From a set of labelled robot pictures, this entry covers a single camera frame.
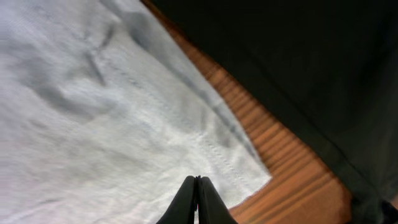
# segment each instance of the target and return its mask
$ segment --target white fabric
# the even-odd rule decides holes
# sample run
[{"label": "white fabric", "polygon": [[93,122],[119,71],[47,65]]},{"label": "white fabric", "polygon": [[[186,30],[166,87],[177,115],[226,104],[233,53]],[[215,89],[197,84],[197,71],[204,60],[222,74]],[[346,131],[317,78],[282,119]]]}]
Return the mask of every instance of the white fabric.
[{"label": "white fabric", "polygon": [[137,1],[2,1],[0,223],[155,223],[188,175],[228,207],[269,180]]}]

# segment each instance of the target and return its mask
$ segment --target wood grain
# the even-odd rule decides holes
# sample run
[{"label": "wood grain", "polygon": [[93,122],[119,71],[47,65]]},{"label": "wood grain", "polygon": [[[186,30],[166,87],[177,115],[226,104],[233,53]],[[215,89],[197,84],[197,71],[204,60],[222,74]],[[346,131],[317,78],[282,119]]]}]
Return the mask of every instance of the wood grain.
[{"label": "wood grain", "polygon": [[392,206],[394,206],[396,209],[398,209],[398,195],[396,198],[391,202]]},{"label": "wood grain", "polygon": [[226,70],[189,43],[149,2],[146,4],[224,98],[273,176],[263,189],[231,209],[236,221],[270,224],[348,222],[351,219],[351,195],[315,153]]}]

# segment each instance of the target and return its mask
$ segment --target dark cloth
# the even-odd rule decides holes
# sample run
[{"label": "dark cloth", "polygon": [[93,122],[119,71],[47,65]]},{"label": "dark cloth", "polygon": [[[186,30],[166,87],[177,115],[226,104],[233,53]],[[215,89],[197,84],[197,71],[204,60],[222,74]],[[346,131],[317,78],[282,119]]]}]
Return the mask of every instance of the dark cloth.
[{"label": "dark cloth", "polygon": [[153,0],[382,223],[398,194],[398,1]]},{"label": "dark cloth", "polygon": [[381,208],[384,214],[383,224],[398,224],[398,210],[394,208],[390,203],[381,203]]}]

